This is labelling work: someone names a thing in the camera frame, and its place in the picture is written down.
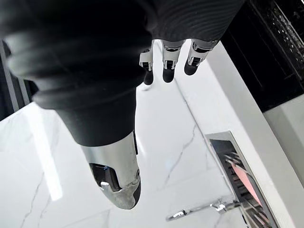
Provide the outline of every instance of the white marble floor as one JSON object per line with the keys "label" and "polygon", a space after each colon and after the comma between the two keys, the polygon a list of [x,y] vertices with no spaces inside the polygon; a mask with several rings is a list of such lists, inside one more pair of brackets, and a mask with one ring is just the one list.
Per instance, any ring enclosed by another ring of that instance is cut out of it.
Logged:
{"label": "white marble floor", "polygon": [[165,221],[232,194],[176,84],[162,81],[161,60],[155,47],[154,83],[138,88],[138,205],[115,208],[57,114],[32,103],[0,122],[1,228],[245,227],[238,209]]}

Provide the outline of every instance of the robotic fingertip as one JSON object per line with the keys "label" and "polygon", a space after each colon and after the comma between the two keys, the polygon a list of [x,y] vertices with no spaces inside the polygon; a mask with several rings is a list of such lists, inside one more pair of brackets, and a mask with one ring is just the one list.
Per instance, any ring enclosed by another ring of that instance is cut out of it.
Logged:
{"label": "robotic fingertip", "polygon": [[188,62],[186,61],[186,64],[185,64],[185,68],[184,68],[184,71],[185,71],[185,74],[186,75],[193,75],[195,72],[196,72],[196,70],[198,69],[198,67],[197,66],[191,66],[191,65],[189,65],[188,64]]}
{"label": "robotic fingertip", "polygon": [[164,69],[162,78],[166,83],[170,83],[174,79],[174,70]]}
{"label": "robotic fingertip", "polygon": [[146,85],[151,85],[153,83],[153,71],[147,71],[146,76],[143,81]]}

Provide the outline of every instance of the robotic arm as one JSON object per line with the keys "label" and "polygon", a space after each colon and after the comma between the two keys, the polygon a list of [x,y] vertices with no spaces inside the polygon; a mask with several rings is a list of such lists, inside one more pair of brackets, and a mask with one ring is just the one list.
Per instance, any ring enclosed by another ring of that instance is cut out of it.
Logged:
{"label": "robotic arm", "polygon": [[36,83],[80,144],[98,187],[133,208],[141,177],[134,132],[136,87],[153,82],[154,39],[171,82],[185,39],[192,75],[244,0],[0,0],[0,37],[12,73]]}

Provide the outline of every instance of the white marble surface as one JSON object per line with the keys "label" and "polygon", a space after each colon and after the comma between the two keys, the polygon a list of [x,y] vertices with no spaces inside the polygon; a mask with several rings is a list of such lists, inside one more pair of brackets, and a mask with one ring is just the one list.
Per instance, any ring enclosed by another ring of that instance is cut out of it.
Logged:
{"label": "white marble surface", "polygon": [[[180,52],[187,57],[190,42]],[[223,45],[176,83],[204,134],[231,131],[281,228],[303,227],[304,188]]]}
{"label": "white marble surface", "polygon": [[[154,50],[154,83],[140,86],[137,96],[138,205],[130,211],[115,208],[57,114],[30,104],[0,122],[1,228],[245,227],[238,209],[220,216],[210,208],[165,221],[231,191],[178,87],[162,81],[161,54]],[[46,142],[37,143],[44,135]],[[41,162],[48,152],[54,167]]]}

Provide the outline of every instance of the black rubber fingertip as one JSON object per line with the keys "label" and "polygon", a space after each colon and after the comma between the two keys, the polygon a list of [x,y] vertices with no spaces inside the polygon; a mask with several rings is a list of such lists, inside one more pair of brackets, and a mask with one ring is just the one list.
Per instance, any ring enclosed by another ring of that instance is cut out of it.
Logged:
{"label": "black rubber fingertip", "polygon": [[166,83],[170,83],[174,78],[174,70],[164,69],[162,72],[162,78]]}
{"label": "black rubber fingertip", "polygon": [[193,75],[197,69],[198,69],[197,66],[190,66],[188,64],[188,62],[186,62],[185,68],[184,68],[186,75],[189,75],[189,76]]}
{"label": "black rubber fingertip", "polygon": [[147,71],[143,82],[148,86],[153,83],[153,71]]}
{"label": "black rubber fingertip", "polygon": [[139,180],[139,185],[138,185],[137,189],[135,190],[135,192],[133,193],[133,197],[135,199],[135,204],[134,204],[133,208],[136,206],[136,204],[139,201],[139,197],[141,195],[141,190],[142,190],[142,181]]}

